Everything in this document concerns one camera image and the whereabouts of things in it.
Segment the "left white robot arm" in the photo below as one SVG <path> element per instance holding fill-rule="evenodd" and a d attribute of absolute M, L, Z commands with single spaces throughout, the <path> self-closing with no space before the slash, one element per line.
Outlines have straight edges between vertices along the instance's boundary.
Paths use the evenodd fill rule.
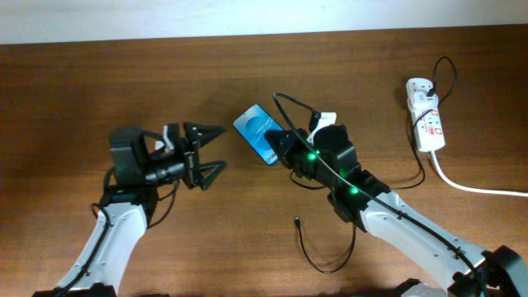
<path fill-rule="evenodd" d="M 218 125 L 167 124 L 162 133 L 125 127 L 110 137 L 113 167 L 103 193 L 90 208 L 97 222 L 77 261 L 40 296 L 116 296 L 130 256 L 148 229 L 162 197 L 161 186 L 207 190 L 226 168 L 224 161 L 201 163 L 199 151 L 225 132 Z"/>

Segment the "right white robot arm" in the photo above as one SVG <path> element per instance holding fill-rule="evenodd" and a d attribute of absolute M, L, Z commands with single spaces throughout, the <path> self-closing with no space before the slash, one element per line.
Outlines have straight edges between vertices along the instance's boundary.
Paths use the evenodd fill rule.
<path fill-rule="evenodd" d="M 507 246 L 493 252 L 444 230 L 362 169 L 344 126 L 330 125 L 309 143 L 304 130 L 270 130 L 266 141 L 299 177 L 329 188 L 336 214 L 389 243 L 439 285 L 410 280 L 404 296 L 525 296 L 527 265 Z"/>

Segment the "blue Galaxy smartphone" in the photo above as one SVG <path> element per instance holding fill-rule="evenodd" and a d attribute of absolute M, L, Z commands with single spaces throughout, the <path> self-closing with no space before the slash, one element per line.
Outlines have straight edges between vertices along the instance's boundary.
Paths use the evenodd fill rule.
<path fill-rule="evenodd" d="M 279 161 L 265 134 L 268 131 L 282 131 L 283 128 L 260 105 L 254 104 L 244 111 L 233 122 L 233 127 L 266 165 L 273 166 Z"/>

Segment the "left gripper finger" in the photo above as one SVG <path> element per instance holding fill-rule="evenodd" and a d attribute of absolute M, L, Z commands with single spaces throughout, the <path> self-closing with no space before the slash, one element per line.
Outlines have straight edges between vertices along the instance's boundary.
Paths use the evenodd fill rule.
<path fill-rule="evenodd" d="M 223 126 L 200 125 L 191 122 L 184 122 L 183 128 L 186 138 L 198 148 L 203 148 L 226 131 Z"/>
<path fill-rule="evenodd" d="M 199 166 L 199 187 L 206 191 L 213 184 L 214 180 L 227 167 L 225 161 L 213 161 Z"/>

